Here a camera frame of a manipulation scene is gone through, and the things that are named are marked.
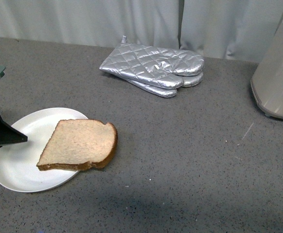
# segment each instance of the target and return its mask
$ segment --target slice of bread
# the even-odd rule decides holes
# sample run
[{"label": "slice of bread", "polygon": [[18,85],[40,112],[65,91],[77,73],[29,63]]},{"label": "slice of bread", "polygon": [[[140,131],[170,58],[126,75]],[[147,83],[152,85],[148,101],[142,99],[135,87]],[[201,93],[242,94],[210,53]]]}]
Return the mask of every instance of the slice of bread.
[{"label": "slice of bread", "polygon": [[117,142],[117,130],[111,123],[60,120],[36,166],[40,171],[103,168],[112,160]]}]

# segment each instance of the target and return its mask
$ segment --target round plate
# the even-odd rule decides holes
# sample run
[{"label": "round plate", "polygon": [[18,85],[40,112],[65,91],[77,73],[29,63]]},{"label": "round plate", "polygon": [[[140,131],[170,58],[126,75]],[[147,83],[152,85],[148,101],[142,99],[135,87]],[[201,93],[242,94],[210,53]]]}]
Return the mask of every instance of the round plate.
[{"label": "round plate", "polygon": [[36,164],[40,155],[62,119],[87,119],[82,113],[68,108],[49,108],[31,113],[12,127],[28,141],[0,148],[0,184],[17,192],[39,192],[55,188],[78,171],[40,171]]}]

